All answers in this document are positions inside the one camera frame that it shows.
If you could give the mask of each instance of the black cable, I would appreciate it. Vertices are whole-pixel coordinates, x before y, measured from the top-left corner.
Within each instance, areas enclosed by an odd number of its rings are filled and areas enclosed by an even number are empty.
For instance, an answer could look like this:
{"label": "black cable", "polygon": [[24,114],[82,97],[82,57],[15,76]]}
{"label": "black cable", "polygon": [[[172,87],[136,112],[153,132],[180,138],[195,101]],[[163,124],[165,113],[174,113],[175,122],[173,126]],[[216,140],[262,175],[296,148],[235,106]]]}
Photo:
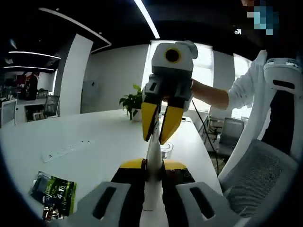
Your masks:
{"label": "black cable", "polygon": [[199,116],[200,120],[202,121],[202,124],[203,124],[204,130],[205,130],[205,132],[206,132],[206,136],[207,136],[208,141],[209,141],[209,143],[210,143],[210,146],[212,146],[212,149],[214,150],[214,157],[216,158],[216,162],[217,162],[217,176],[218,176],[218,175],[219,175],[219,163],[218,163],[217,152],[216,152],[216,150],[214,149],[212,142],[210,141],[210,138],[209,138],[208,132],[207,132],[207,130],[206,130],[206,127],[205,127],[204,121],[202,120],[202,117],[200,116],[199,111],[197,110],[197,108],[196,108],[196,105],[195,105],[194,101],[193,101],[193,100],[191,100],[191,101],[192,101],[192,103],[193,103],[193,105],[194,105],[194,108],[195,108],[195,110],[196,110],[196,112],[197,112],[197,114],[198,114],[198,116]]}

